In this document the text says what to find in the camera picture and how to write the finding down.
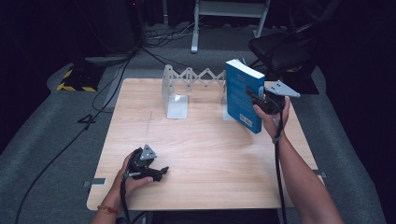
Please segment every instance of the yellow black hazard tape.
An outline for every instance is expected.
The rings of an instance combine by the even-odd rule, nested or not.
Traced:
[[[58,91],[98,91],[98,85],[105,71],[103,67],[94,67],[90,71],[81,71],[70,67],[59,84]]]

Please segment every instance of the wooden table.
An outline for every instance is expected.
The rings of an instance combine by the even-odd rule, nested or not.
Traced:
[[[127,78],[111,120],[87,206],[96,210],[124,158],[146,143],[158,158],[150,165],[169,166],[161,182],[138,189],[131,210],[236,209],[280,207],[274,145],[222,117],[219,86],[194,85],[187,119],[167,119],[162,80]],[[303,130],[290,107],[288,138],[312,169],[318,169]],[[292,206],[286,192],[287,206]]]

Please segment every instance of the gray carpet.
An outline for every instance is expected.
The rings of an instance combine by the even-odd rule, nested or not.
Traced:
[[[148,50],[197,70],[209,67],[216,74],[230,59],[254,59],[247,48],[251,30],[251,27],[204,30],[197,54],[190,54],[190,36]],[[176,69],[185,68],[166,62]],[[96,95],[99,92],[56,91],[69,66],[67,64],[49,78],[51,95],[25,122],[0,156],[0,223],[14,221],[23,194],[35,177],[84,127],[77,121],[86,115],[94,115],[97,110],[92,104],[100,108],[114,92],[114,87],[111,91],[104,87],[114,78],[118,66],[108,67],[105,71],[99,84],[99,95]],[[162,70],[163,64],[139,51],[127,68],[128,71],[152,72]],[[155,76],[149,72],[139,74]],[[318,167],[328,176],[324,182],[330,194],[346,223],[386,223],[374,184],[348,142],[325,94],[325,80],[318,69],[313,79],[319,95],[303,95],[292,102]],[[93,216],[86,207],[89,192],[81,185],[95,173],[110,121],[111,113],[102,113],[96,123],[49,167],[28,195],[19,223],[89,223]],[[300,223],[295,209],[288,209],[288,220],[289,223]]]

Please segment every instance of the book cover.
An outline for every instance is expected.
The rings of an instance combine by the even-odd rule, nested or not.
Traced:
[[[254,111],[247,89],[262,97],[264,81],[264,74],[236,59],[226,63],[227,112],[254,133],[262,131],[262,119]]]

